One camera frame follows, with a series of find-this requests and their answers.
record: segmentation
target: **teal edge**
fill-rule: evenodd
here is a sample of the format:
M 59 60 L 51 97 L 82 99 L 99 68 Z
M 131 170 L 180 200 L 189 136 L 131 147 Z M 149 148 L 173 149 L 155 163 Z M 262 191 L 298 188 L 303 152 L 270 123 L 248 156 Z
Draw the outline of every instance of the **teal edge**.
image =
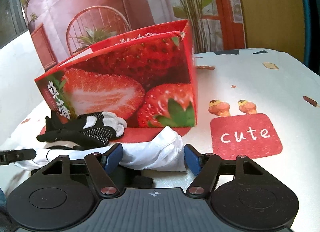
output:
M 311 50 L 311 12 L 309 0 L 302 0 L 304 10 L 304 24 L 305 24 L 305 45 L 303 64 L 309 67 L 310 50 Z

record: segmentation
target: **crosshair symbol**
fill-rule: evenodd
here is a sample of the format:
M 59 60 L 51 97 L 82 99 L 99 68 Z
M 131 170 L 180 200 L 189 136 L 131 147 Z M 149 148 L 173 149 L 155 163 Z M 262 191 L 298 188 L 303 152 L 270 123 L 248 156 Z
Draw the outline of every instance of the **crosshair symbol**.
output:
M 157 192 L 157 191 L 153 191 L 153 192 L 151 192 L 151 193 L 149 193 L 149 194 L 151 194 L 153 197 L 155 197 L 155 196 L 158 196 L 158 195 L 161 194 L 161 193 L 159 193 L 159 192 Z

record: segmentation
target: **yellow wall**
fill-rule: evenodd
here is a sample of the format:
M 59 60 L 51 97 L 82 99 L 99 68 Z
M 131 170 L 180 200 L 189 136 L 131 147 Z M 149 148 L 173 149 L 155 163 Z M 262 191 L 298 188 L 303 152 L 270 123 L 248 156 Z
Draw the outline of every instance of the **yellow wall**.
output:
M 241 0 L 247 48 L 284 51 L 303 61 L 302 0 Z

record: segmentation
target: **red square print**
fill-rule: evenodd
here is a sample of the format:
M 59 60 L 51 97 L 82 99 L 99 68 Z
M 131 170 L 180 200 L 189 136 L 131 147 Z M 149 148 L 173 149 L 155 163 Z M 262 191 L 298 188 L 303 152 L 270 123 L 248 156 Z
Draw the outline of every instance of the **red square print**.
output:
M 265 114 L 217 117 L 211 120 L 213 153 L 222 159 L 235 160 L 237 155 L 251 159 L 277 155 L 281 141 Z

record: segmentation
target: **red strawberry box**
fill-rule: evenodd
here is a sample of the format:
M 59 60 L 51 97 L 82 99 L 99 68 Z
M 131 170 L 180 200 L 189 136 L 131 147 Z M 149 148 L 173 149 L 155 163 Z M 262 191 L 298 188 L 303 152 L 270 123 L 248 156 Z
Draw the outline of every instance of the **red strawberry box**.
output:
M 35 79 L 62 121 L 109 111 L 128 127 L 196 125 L 197 84 L 187 20 L 113 36 L 89 50 Z

